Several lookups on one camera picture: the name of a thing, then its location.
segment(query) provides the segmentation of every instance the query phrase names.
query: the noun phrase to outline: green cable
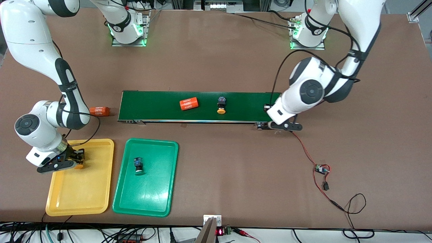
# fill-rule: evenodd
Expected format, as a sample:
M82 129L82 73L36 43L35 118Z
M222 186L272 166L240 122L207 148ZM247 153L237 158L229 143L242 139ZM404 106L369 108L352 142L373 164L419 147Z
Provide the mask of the green cable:
M50 233L48 232L48 224L45 225L45 232L47 233L48 240L50 240L51 243L54 243L53 239L51 239Z

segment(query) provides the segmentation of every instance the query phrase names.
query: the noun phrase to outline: orange cylinder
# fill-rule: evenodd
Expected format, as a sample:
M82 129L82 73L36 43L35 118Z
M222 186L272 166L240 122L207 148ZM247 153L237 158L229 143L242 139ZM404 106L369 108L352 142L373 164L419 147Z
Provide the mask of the orange cylinder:
M109 116L109 107L106 106L91 107L90 114L95 116Z
M196 97L184 99L180 101L180 108L182 111L198 107L198 100Z

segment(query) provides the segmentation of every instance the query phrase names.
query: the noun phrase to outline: tabletop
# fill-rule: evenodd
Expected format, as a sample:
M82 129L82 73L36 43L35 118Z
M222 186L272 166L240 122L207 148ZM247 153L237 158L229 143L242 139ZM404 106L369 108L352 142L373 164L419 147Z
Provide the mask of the tabletop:
M286 24L271 13L250 15ZM345 206L354 194L365 195L365 209L351 217L356 228L430 230L432 63L417 24L405 15L382 15L381 21L358 75L362 81L344 101L301 113L303 130L297 135L317 163L331 165L332 200ZM86 104L114 113L122 90L269 92L290 52L286 29L218 11L163 10L151 23L144 48L111 47L103 22L97 9L81 9L73 18L48 17ZM330 24L343 28L339 16ZM334 65L346 55L349 39L330 31L325 45L325 51L314 53ZM291 70L305 57L295 54L285 63L277 92L288 88ZM51 175L38 174L25 160L31 148L13 127L37 101L58 100L60 92L9 53L0 80L0 221L40 221ZM95 138L115 143L110 205L102 214L77 215L71 222L200 225L204 214L221 214L224 224L239 227L349 227L345 214L315 187L312 164L289 132L236 124L122 124L116 116L101 120ZM68 139L86 139L96 125L92 119ZM131 137L179 144L168 217L111 210ZM353 210L363 204L353 203Z

